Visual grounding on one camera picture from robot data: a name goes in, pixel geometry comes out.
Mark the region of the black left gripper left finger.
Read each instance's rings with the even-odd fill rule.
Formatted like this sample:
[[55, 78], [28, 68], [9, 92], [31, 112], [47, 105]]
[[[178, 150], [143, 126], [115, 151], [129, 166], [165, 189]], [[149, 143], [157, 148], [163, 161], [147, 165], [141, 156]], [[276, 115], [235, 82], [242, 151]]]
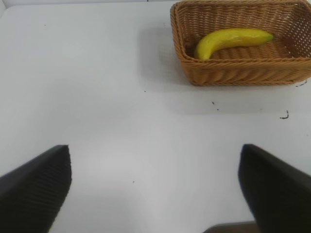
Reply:
[[54, 146], [0, 178], [0, 231], [47, 233], [70, 189], [67, 145]]

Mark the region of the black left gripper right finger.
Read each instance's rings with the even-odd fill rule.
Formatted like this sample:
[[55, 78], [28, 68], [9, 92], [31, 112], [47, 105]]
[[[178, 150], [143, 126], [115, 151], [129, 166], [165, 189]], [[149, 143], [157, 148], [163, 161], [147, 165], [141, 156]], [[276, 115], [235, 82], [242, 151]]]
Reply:
[[238, 179], [262, 233], [311, 231], [311, 177], [253, 144], [241, 150]]

